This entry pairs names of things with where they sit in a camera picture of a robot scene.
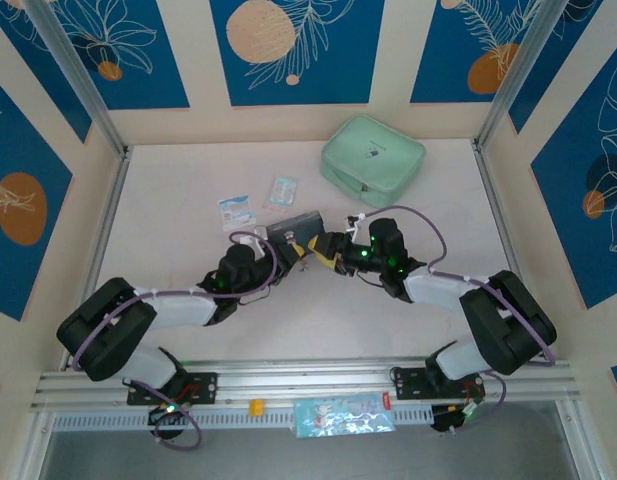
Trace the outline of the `dark grey flat box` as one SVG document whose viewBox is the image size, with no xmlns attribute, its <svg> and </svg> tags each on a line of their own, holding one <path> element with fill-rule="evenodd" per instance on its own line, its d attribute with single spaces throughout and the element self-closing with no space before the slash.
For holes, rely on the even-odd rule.
<svg viewBox="0 0 617 480">
<path fill-rule="evenodd" d="M 267 239 L 271 244 L 286 243 L 290 237 L 307 248 L 309 241 L 325 232 L 323 219 L 317 210 L 278 221 L 266 227 Z"/>
</svg>

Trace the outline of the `mint green zipper pouch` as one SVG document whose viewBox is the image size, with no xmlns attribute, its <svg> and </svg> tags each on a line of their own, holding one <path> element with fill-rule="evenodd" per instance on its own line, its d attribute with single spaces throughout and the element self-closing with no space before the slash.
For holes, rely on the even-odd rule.
<svg viewBox="0 0 617 480">
<path fill-rule="evenodd" d="M 372 117 L 358 115 L 324 144 L 319 169 L 346 195 L 379 209 L 396 204 L 425 156 L 422 143 Z"/>
</svg>

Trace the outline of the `aluminium frame post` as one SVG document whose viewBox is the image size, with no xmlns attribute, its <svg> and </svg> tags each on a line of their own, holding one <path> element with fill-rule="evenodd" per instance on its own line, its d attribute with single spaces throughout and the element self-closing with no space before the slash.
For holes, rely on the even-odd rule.
<svg viewBox="0 0 617 480">
<path fill-rule="evenodd" d="M 485 150 L 507 115 L 562 13 L 564 1 L 541 0 L 537 15 L 529 25 L 512 65 L 494 97 L 486 119 L 474 139 L 474 147 L 478 153 Z"/>
<path fill-rule="evenodd" d="M 92 122 L 115 154 L 124 159 L 128 145 L 51 6 L 45 0 L 21 0 L 26 14 Z"/>
</svg>

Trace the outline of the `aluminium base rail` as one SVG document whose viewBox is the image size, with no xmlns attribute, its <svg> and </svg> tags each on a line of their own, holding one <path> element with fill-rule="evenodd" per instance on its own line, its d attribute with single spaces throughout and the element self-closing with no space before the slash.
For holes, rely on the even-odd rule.
<svg viewBox="0 0 617 480">
<path fill-rule="evenodd" d="M 389 371 L 395 366 L 417 368 L 421 357 L 366 359 L 193 361 L 189 372 L 218 374 L 218 407 L 245 407 L 253 399 L 288 406 L 296 398 L 389 391 L 395 387 Z M 582 394 L 566 361 L 552 367 L 523 366 L 504 378 L 506 399 L 522 401 L 580 400 Z M 127 388 L 119 379 L 92 382 L 83 373 L 44 372 L 32 397 L 33 412 L 120 410 Z"/>
</svg>

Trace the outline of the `blue patterned flat packet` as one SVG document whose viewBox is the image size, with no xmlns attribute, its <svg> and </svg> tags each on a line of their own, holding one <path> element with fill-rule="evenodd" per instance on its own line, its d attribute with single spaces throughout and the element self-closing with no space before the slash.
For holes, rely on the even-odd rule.
<svg viewBox="0 0 617 480">
<path fill-rule="evenodd" d="M 298 399 L 294 431 L 298 439 L 391 433 L 395 424 L 383 393 Z"/>
</svg>

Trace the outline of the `white blue sachet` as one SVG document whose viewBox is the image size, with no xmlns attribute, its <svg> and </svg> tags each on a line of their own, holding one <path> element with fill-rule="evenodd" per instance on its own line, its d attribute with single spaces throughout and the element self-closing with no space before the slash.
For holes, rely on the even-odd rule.
<svg viewBox="0 0 617 480">
<path fill-rule="evenodd" d="M 257 223 L 248 195 L 224 199 L 218 202 L 222 229 L 229 232 Z"/>
</svg>

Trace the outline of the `clear bag of teal plasters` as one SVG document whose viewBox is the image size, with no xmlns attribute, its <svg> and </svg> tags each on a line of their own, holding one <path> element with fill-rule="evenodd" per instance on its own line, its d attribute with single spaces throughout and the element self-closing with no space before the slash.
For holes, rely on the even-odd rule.
<svg viewBox="0 0 617 480">
<path fill-rule="evenodd" d="M 276 210 L 289 209 L 294 203 L 298 184 L 295 178 L 275 176 L 265 197 L 264 206 Z"/>
</svg>

